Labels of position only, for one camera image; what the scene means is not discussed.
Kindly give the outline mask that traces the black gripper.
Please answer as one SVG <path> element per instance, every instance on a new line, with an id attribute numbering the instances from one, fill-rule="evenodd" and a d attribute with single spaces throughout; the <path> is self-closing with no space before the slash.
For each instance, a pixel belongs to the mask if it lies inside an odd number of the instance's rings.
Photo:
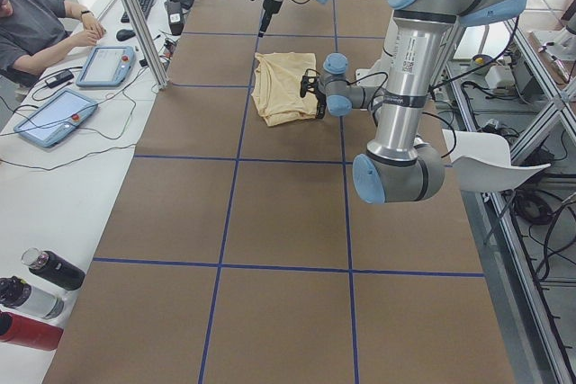
<path id="1" fill-rule="evenodd" d="M 320 89 L 316 89 L 314 91 L 314 95 L 315 95 L 316 100 L 317 100 L 315 118 L 317 120 L 320 120 L 320 119 L 323 119 L 325 117 L 325 114 L 326 114 L 327 98 L 326 98 L 326 95 L 323 92 L 321 92 Z"/>
<path id="2" fill-rule="evenodd" d="M 259 27 L 258 34 L 257 34 L 257 36 L 259 38 L 263 38 L 266 34 L 266 31 L 267 31 L 269 24 L 270 24 L 272 17 L 273 17 L 271 15 L 271 13 L 279 13 L 281 6 L 282 6 L 281 1 L 264 0 L 263 7 L 264 7 L 265 11 L 264 11 L 264 15 L 261 19 L 260 27 Z"/>

